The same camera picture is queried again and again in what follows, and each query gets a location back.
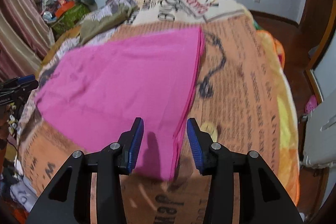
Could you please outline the orange box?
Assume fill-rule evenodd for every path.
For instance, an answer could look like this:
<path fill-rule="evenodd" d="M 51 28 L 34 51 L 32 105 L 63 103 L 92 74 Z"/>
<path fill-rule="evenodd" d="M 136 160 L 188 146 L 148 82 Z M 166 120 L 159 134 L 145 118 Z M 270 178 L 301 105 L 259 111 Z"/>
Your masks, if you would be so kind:
<path fill-rule="evenodd" d="M 69 1 L 67 3 L 65 3 L 64 5 L 61 5 L 55 12 L 55 16 L 57 18 L 60 18 L 66 11 L 68 11 L 69 9 L 71 9 L 72 7 L 75 6 L 75 2 L 74 1 Z"/>

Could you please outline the olive green pants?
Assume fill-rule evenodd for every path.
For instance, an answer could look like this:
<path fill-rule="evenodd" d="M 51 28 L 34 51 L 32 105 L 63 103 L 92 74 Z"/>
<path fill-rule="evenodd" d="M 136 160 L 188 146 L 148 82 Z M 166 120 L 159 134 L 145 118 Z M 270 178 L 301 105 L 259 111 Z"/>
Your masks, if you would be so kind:
<path fill-rule="evenodd" d="M 131 14 L 138 10 L 138 6 L 118 5 L 112 14 L 104 15 L 100 19 L 84 19 L 80 28 L 79 44 L 83 46 L 98 34 L 109 31 L 130 19 Z"/>

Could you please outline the newspaper print bed blanket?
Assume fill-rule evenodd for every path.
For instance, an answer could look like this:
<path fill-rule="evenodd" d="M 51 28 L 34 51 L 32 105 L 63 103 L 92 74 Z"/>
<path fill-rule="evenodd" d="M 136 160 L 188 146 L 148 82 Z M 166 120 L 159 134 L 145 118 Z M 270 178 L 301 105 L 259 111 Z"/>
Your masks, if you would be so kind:
<path fill-rule="evenodd" d="M 18 168 L 31 209 L 72 152 L 144 134 L 121 176 L 128 223 L 201 223 L 210 178 L 195 168 L 188 118 L 238 153 L 257 151 L 292 204 L 298 133 L 280 43 L 235 0 L 108 0 L 65 32 L 37 72 L 23 110 Z"/>

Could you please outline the white appliance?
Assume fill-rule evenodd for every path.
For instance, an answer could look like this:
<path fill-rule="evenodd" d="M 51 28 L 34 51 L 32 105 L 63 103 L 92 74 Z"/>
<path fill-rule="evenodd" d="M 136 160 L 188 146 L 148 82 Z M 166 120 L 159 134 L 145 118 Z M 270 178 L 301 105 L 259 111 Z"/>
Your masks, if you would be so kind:
<path fill-rule="evenodd" d="M 309 168 L 335 166 L 335 92 L 332 92 L 309 115 L 306 123 L 302 164 Z"/>

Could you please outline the white wardrobe sliding door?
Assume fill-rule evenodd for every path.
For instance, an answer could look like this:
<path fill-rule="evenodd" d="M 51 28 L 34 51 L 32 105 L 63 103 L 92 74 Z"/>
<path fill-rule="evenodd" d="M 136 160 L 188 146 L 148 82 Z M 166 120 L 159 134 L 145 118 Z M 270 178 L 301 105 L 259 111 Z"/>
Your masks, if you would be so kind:
<path fill-rule="evenodd" d="M 335 0 L 326 30 L 305 73 L 318 104 L 335 92 Z"/>

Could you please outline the striped pink curtain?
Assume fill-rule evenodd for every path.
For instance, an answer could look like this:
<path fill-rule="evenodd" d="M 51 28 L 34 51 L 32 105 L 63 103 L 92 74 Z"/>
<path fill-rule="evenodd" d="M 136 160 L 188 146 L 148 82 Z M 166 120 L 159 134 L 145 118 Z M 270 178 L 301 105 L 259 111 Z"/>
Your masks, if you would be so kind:
<path fill-rule="evenodd" d="M 54 45 L 43 0 L 1 0 L 1 81 L 34 74 Z"/>

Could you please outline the pink pants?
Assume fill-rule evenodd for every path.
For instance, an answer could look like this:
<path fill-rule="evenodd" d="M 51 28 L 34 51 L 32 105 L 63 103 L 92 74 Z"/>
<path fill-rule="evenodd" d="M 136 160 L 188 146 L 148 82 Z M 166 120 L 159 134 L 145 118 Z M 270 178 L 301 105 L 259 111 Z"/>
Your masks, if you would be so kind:
<path fill-rule="evenodd" d="M 172 180 L 205 38 L 200 26 L 76 48 L 38 91 L 43 119 L 88 152 L 102 150 L 140 117 L 135 171 Z"/>

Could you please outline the brown wooden door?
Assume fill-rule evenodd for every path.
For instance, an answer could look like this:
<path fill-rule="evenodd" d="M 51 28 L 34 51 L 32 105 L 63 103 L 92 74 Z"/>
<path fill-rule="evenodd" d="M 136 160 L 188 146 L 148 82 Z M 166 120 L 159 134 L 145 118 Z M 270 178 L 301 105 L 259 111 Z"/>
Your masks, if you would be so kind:
<path fill-rule="evenodd" d="M 311 48 L 316 47 L 306 70 L 317 67 L 332 41 L 335 31 L 335 0 L 306 0 L 299 29 Z"/>

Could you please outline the wooden lap desk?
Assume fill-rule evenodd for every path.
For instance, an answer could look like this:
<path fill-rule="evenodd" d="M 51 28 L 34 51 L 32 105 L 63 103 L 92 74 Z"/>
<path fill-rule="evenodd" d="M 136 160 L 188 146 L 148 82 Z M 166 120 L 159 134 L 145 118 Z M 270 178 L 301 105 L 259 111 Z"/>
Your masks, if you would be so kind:
<path fill-rule="evenodd" d="M 42 60 L 41 67 L 43 67 L 44 65 L 48 64 L 51 61 L 52 57 L 54 57 L 54 55 L 56 54 L 56 52 L 60 49 L 60 47 L 62 46 L 62 44 L 67 39 L 72 39 L 72 38 L 76 38 L 77 36 L 79 36 L 80 29 L 81 29 L 81 26 L 76 26 L 76 27 L 71 28 L 70 30 L 64 32 L 60 36 L 60 38 L 57 39 L 57 41 L 55 42 L 55 44 L 51 47 L 51 49 L 49 50 L 49 52 L 46 54 L 45 58 Z"/>

